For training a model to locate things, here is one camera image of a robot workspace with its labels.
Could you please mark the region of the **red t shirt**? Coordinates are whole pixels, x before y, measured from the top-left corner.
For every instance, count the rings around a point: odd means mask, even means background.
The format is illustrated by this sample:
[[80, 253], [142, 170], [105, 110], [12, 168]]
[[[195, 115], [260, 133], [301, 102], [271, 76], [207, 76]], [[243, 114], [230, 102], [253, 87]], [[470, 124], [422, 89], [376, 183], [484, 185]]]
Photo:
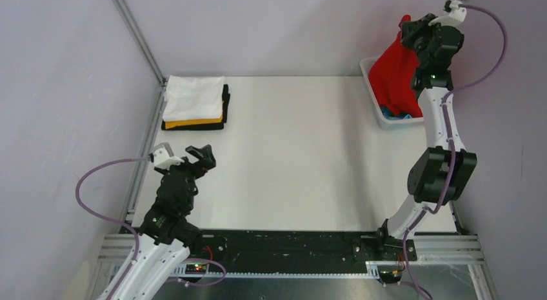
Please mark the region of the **red t shirt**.
[[388, 119], [422, 117], [423, 113], [411, 89], [416, 54], [401, 44], [401, 31], [394, 42], [373, 64], [368, 74], [383, 115]]

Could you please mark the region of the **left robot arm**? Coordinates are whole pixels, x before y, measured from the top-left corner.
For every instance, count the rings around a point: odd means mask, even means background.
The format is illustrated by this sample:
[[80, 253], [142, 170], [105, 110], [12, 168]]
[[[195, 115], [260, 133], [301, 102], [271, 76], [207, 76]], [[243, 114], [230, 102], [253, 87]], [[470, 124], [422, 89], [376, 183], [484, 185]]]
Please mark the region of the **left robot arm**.
[[210, 145], [188, 146], [186, 152], [196, 160], [177, 157], [168, 143], [154, 147], [150, 160], [162, 175], [154, 203], [129, 256], [100, 299], [152, 299], [180, 263], [202, 254], [202, 232], [187, 217], [198, 194], [196, 181], [215, 168], [216, 159]]

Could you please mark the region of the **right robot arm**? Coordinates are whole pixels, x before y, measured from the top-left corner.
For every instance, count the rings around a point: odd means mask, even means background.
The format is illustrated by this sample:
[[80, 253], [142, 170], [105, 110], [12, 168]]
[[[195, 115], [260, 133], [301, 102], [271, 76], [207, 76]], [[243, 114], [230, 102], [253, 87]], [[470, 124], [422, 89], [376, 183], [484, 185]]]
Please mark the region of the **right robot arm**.
[[464, 35], [446, 17], [433, 14], [400, 28], [402, 46], [418, 60], [411, 89], [423, 113], [427, 147], [408, 173], [406, 199], [377, 230], [375, 253], [385, 260], [400, 252], [425, 217], [461, 196], [477, 165], [476, 154], [459, 137], [451, 96], [450, 65]]

